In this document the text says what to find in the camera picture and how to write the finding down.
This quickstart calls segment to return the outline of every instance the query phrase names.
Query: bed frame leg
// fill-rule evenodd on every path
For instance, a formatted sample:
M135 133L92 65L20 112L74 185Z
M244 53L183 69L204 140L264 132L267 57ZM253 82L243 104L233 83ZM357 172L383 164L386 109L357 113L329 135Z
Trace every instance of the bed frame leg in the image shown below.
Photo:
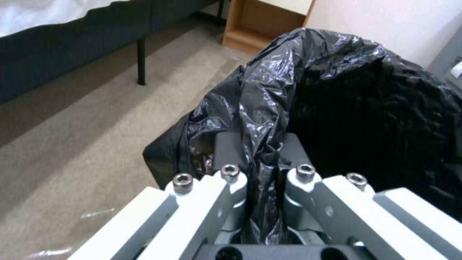
M138 84L146 85L145 74L145 38L142 37L136 42L137 55L138 55Z
M224 3L225 3L225 0L220 0L219 6L218 6L218 13L217 13L218 20L221 19L221 14L223 13L223 4Z

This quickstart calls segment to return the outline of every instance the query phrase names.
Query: hex socket screw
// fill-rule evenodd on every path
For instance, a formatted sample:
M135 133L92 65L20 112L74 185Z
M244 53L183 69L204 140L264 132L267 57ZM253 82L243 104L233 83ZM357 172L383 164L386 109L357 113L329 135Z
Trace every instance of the hex socket screw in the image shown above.
M187 194L193 189L193 181L189 173L179 173L173 177L173 190L178 194Z
M239 166L236 164L225 164L221 168L221 178L229 184L235 183L239 176L239 171Z
M300 164L296 168L297 179L303 183L311 182L315 176L316 169L310 164Z
M348 173L346 179L355 185L361 191L364 191L367 186L367 179L359 173Z

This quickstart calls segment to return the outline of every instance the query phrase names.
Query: wooden cabinet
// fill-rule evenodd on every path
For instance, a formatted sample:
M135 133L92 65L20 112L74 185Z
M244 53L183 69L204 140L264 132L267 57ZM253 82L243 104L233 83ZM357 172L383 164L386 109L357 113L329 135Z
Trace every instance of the wooden cabinet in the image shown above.
M315 0L232 0L223 46L257 54L275 37L303 27Z

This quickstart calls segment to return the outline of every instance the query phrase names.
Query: trash bin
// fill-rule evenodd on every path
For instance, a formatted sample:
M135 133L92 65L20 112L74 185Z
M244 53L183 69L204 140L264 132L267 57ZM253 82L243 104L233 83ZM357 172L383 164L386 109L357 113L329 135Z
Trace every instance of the trash bin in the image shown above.
M276 180L295 133L322 177L357 172L376 191L407 187L461 221L462 99L358 36L296 29L273 40L143 152L161 188L210 173L217 133L240 133L248 175L243 243L287 243Z

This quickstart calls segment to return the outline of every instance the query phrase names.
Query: white bed sheet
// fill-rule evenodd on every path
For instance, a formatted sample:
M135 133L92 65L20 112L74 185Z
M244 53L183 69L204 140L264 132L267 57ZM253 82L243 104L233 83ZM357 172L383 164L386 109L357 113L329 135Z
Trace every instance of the white bed sheet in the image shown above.
M0 0L0 37L39 25L67 23L119 1L129 0Z

